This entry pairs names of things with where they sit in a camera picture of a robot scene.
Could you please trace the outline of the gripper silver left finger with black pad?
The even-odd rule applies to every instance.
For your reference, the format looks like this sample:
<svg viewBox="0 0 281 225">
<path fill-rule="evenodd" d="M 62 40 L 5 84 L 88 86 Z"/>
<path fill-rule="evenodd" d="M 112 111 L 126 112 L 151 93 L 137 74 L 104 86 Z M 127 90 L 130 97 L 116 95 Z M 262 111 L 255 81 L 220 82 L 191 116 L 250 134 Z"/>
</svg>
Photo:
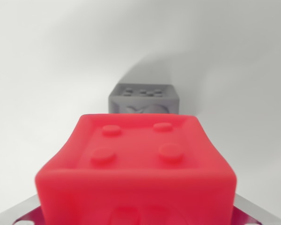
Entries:
<svg viewBox="0 0 281 225">
<path fill-rule="evenodd" d="M 26 225 L 45 225 L 37 195 L 0 213 L 0 225 L 15 225 L 19 221 Z"/>
</svg>

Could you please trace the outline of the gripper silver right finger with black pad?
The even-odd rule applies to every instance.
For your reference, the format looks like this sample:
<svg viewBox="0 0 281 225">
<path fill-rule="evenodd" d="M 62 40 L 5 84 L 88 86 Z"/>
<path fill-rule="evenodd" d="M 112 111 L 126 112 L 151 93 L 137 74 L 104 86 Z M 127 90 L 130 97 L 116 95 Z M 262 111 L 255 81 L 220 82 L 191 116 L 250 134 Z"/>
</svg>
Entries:
<svg viewBox="0 0 281 225">
<path fill-rule="evenodd" d="M 235 195 L 232 225 L 281 225 L 281 219 L 240 195 Z"/>
</svg>

